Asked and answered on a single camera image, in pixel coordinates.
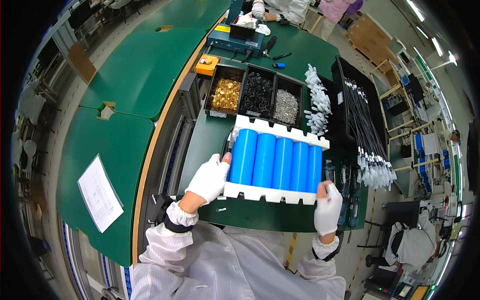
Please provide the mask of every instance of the black tray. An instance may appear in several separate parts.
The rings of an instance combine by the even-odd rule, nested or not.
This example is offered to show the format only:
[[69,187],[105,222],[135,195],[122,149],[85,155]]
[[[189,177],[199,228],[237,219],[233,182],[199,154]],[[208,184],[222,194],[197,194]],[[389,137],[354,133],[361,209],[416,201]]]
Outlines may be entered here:
[[[240,97],[243,89],[243,82],[245,81],[245,70],[239,67],[234,67],[230,65],[217,64],[213,72],[212,81],[210,82],[210,87],[208,88],[208,93],[205,103],[205,113],[210,116],[221,117],[221,118],[233,118],[237,115]],[[210,96],[213,92],[213,89],[216,87],[219,79],[230,79],[234,81],[241,82],[239,101],[237,104],[237,109],[226,109],[226,108],[216,108],[213,107],[210,103]]]
[[[275,83],[275,90],[274,90],[274,104],[272,107],[272,120],[275,121],[275,123],[279,123],[282,125],[285,125],[287,127],[293,127],[300,129],[301,127],[301,122],[302,122],[302,115],[303,115],[303,85],[298,84],[296,82],[293,82],[290,79],[287,79],[285,77],[282,77],[281,75],[277,74],[276,77],[276,83]],[[298,111],[297,111],[297,118],[295,119],[294,124],[282,122],[280,120],[277,120],[273,117],[274,112],[275,112],[275,105],[276,105],[276,93],[278,90],[284,90],[295,96],[297,99],[298,103]]]
[[247,80],[247,77],[248,77],[248,74],[250,73],[259,73],[260,76],[262,76],[263,78],[266,78],[266,79],[269,79],[271,80],[272,82],[272,86],[273,86],[273,91],[272,91],[272,97],[271,97],[271,100],[270,100],[270,108],[267,110],[267,111],[264,111],[262,113],[259,113],[257,111],[251,111],[251,110],[247,110],[245,108],[242,108],[242,103],[244,101],[244,97],[245,97],[245,84],[242,84],[242,91],[241,91],[241,97],[240,97],[240,101],[239,101],[239,104],[237,106],[238,108],[238,114],[240,115],[243,115],[243,116],[248,116],[248,117],[258,117],[258,118],[262,118],[262,119],[271,119],[272,118],[272,113],[273,113],[273,102],[274,102],[274,98],[275,98],[275,94],[276,94],[276,87],[275,87],[275,84],[276,84],[276,72],[272,72],[270,70],[267,70],[267,69],[263,69],[263,68],[257,68],[257,67],[252,67],[252,66],[248,66],[247,68],[247,71],[245,73],[245,82]]
[[[340,56],[336,57],[336,61],[332,65],[332,75],[336,90],[338,92],[342,91],[343,94],[345,94],[347,88],[345,86],[345,77],[355,80],[357,85],[363,87],[363,91],[369,100],[368,107],[370,109],[370,116],[373,125],[380,137],[382,147],[386,152],[387,137],[382,117],[382,107],[373,82]],[[330,141],[334,144],[354,149],[354,151],[357,152],[357,141],[350,134],[350,123],[348,121],[346,102],[343,101],[339,104],[338,97],[335,96],[333,98],[330,97],[330,103],[333,116],[328,118],[327,128],[334,129],[334,132],[332,133],[334,139]]]

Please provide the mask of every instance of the white glove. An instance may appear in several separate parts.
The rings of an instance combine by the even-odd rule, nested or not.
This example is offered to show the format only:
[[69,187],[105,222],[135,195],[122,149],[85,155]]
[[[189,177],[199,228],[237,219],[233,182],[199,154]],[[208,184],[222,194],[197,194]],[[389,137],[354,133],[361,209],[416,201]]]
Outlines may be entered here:
[[313,223],[318,234],[324,236],[335,232],[340,210],[342,209],[342,195],[333,183],[326,187],[327,196],[317,198],[317,208],[313,215]]
[[252,15],[262,21],[265,21],[265,5],[262,0],[255,0],[252,5]]
[[198,168],[185,192],[195,193],[207,201],[204,205],[209,204],[223,191],[229,169],[227,162],[220,162],[220,154],[213,154],[209,161]]

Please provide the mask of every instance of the label sticker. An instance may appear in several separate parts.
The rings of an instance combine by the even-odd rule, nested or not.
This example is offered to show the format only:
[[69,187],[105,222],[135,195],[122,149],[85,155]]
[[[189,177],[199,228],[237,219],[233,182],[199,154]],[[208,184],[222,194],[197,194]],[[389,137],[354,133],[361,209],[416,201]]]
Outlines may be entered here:
[[257,47],[258,46],[258,43],[255,43],[255,42],[252,42],[252,41],[246,41],[245,44],[249,45],[249,46],[253,46],[253,47]]
[[251,116],[254,116],[254,117],[259,117],[260,116],[259,112],[251,111],[251,110],[247,110],[247,112],[245,114],[251,115]]
[[230,27],[218,25],[217,27],[215,27],[214,30],[223,31],[223,32],[230,32]]
[[336,97],[338,98],[338,105],[340,105],[343,102],[343,92],[338,93]]
[[224,112],[221,112],[221,111],[213,111],[213,110],[211,110],[211,111],[210,111],[210,116],[219,117],[219,118],[226,118],[226,117],[227,117],[227,114],[224,113]]

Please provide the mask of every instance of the yellow label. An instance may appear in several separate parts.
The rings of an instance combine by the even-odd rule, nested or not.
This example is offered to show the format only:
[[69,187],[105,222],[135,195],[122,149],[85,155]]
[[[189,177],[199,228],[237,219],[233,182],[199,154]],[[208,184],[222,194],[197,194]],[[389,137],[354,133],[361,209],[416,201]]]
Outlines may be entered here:
[[218,30],[218,31],[223,31],[223,32],[228,32],[228,33],[230,33],[230,27],[228,27],[228,26],[218,25],[217,27],[215,27],[214,30]]

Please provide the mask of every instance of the blue battery cell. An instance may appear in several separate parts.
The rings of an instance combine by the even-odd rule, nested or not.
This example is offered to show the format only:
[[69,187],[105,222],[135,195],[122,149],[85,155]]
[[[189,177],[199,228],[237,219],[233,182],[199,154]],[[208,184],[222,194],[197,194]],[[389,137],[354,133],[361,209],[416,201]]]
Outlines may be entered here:
[[293,141],[281,137],[275,143],[275,159],[273,163],[272,189],[289,190],[292,170]]
[[273,134],[261,133],[258,135],[255,164],[253,165],[253,186],[272,187],[275,141],[276,137]]
[[230,182],[246,185],[252,184],[257,136],[258,134],[255,130],[240,129],[233,145]]
[[322,148],[308,147],[307,192],[317,192],[317,186],[322,181]]
[[307,190],[307,166],[308,144],[304,142],[293,143],[291,191],[305,192]]

